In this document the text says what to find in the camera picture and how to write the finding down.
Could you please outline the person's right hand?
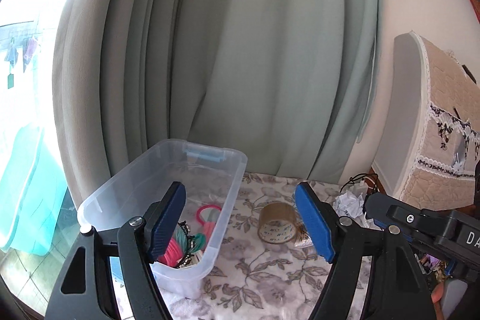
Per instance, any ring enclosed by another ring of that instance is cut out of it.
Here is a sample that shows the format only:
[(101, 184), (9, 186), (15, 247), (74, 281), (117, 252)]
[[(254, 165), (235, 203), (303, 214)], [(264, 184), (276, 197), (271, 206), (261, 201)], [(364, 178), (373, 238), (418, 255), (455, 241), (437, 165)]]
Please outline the person's right hand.
[(441, 307), (441, 299), (444, 292), (444, 282), (438, 283), (431, 292), (431, 300), (433, 302), (433, 308), (435, 311), (437, 320), (444, 320), (444, 315)]

